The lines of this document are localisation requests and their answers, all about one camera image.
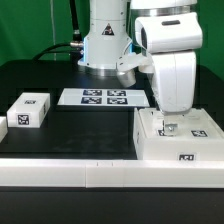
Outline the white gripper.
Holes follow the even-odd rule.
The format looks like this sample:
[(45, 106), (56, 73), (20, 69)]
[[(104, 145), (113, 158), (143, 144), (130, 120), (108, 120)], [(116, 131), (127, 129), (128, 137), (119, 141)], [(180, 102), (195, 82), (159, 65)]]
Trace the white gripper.
[[(194, 51), (154, 54), (152, 56), (154, 74), (151, 88), (163, 114), (185, 114), (193, 104), (196, 55)], [(167, 126), (167, 116), (163, 115), (163, 131), (176, 136), (178, 124)]]

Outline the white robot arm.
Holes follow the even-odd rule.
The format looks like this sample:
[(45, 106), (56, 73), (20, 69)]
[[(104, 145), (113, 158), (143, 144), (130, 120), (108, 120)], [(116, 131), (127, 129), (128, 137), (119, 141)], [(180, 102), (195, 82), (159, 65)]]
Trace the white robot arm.
[(126, 87), (134, 71), (148, 76), (166, 135), (189, 113), (196, 77), (195, 50), (203, 33), (197, 0), (90, 0), (90, 31), (79, 64), (100, 75), (115, 72)]

